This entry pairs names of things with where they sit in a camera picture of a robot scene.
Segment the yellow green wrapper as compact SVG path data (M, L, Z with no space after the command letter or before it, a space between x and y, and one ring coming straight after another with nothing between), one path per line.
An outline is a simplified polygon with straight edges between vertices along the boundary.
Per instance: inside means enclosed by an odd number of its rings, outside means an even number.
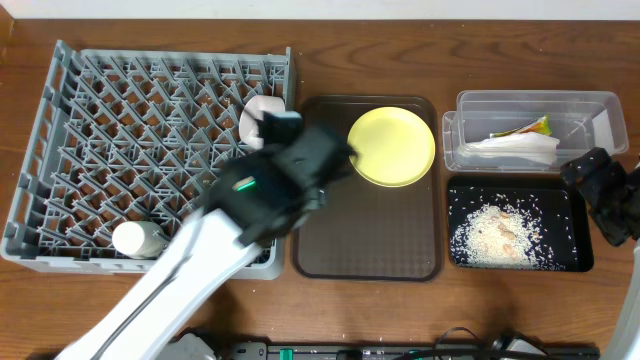
M549 126L549 116L544 115L536 120L533 120L529 124L516 129L512 129L512 130L508 130L500 133L491 133L489 137L498 138L498 137L505 137L505 136L514 135L514 134L523 134L523 133L538 133L541 135L550 136L552 134L552 131Z

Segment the light blue cup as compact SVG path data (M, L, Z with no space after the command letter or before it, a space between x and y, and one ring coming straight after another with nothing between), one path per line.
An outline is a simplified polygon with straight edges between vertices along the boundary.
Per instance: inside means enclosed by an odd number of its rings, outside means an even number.
M167 246L162 228L151 221L126 221L112 234L114 248L133 259L157 258Z

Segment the yellow round plate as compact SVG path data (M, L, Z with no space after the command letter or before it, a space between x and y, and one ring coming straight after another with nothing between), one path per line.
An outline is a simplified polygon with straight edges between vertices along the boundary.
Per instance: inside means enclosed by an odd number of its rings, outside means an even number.
M379 107L360 116L351 126L350 161L367 181L382 187L404 187L424 177L436 155L429 125L414 112Z

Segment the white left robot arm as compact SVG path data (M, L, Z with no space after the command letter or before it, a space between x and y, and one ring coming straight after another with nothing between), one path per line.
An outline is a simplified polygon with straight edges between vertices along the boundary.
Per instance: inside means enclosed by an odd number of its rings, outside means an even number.
M61 359L154 359L262 245L321 206L354 150L329 128L304 130L228 163L153 267Z

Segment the white paper napkin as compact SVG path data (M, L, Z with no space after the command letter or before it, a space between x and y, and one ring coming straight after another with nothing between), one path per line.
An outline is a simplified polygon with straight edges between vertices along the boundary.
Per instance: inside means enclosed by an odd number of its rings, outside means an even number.
M551 165L557 160L560 140L539 133L512 134L471 142L457 150L461 156L512 157Z

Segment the pink rice bowl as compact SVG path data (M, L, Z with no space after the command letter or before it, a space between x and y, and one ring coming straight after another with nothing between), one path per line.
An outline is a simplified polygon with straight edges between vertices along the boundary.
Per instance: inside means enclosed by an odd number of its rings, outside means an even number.
M252 97L244 106L239 120L239 136L243 143L254 150L260 150L264 140L259 136L259 122L265 112L283 112L285 103L282 98L266 95Z

